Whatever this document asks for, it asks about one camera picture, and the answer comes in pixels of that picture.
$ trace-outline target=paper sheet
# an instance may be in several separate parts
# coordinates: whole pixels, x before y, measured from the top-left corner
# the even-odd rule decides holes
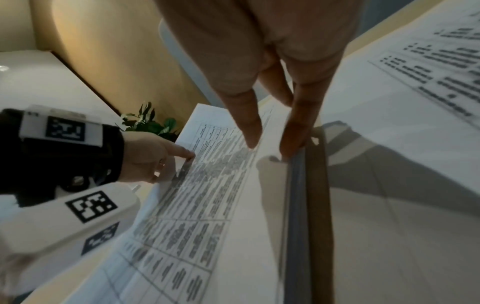
[[[280,157],[281,128],[275,128],[283,125],[287,113],[283,106],[264,106],[264,136],[259,147],[250,150],[225,109],[198,105],[177,141],[194,150],[196,158],[166,165],[165,170],[176,172],[173,179],[162,174],[132,231],[66,303],[199,303],[209,282],[212,288],[204,302],[243,302],[243,292],[253,301],[283,302],[280,255],[287,165],[259,158],[272,151]],[[269,127],[272,120],[277,127]],[[266,171],[259,166],[275,175],[268,178],[270,191],[276,192],[269,196],[273,205],[263,197],[266,187],[259,183],[264,183],[260,175]],[[249,178],[252,168],[255,174]],[[243,206],[233,221],[239,201]],[[243,220],[245,212],[248,221]],[[213,272],[227,235],[231,239]],[[242,275],[242,269],[250,267],[256,269]]]
[[[343,62],[320,120],[336,303],[478,303],[480,4],[446,1]]]

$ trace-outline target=potted plant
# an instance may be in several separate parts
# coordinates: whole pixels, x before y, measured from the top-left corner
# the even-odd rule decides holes
[[[142,104],[138,115],[133,113],[122,114],[122,124],[127,126],[125,131],[140,131],[155,133],[160,137],[175,142],[179,136],[179,131],[174,131],[177,121],[175,118],[165,119],[163,125],[154,121],[155,109],[152,109],[152,103]]]

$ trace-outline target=hand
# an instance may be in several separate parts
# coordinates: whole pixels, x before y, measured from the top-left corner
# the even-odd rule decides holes
[[[156,0],[183,49],[230,111],[249,147],[262,134],[257,80],[291,106],[280,142],[291,157],[305,142],[355,33],[362,0]],[[285,80],[280,59],[293,79]]]
[[[148,132],[122,132],[125,148],[118,181],[154,182],[169,156],[195,157],[195,153]]]

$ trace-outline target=black sleeve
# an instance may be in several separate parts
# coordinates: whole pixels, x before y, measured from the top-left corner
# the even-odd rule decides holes
[[[14,194],[21,206],[55,198],[55,188],[84,190],[89,177],[97,185],[119,178],[124,140],[118,127],[103,125],[103,146],[20,139],[23,111],[0,112],[0,194]],[[83,185],[73,180],[84,177]]]

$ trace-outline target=desk surface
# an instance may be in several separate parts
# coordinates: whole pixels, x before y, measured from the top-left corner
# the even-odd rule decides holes
[[[369,43],[408,24],[442,0],[416,0],[352,41],[345,52],[348,56]],[[323,135],[314,132],[307,144],[307,198],[309,210],[310,256],[312,268],[313,302],[333,302],[333,232],[329,204],[329,187],[325,163]],[[143,201],[151,186],[144,185],[137,192]],[[91,273],[108,254],[110,248],[97,251],[47,285],[38,288],[25,304],[54,304],[64,300]]]

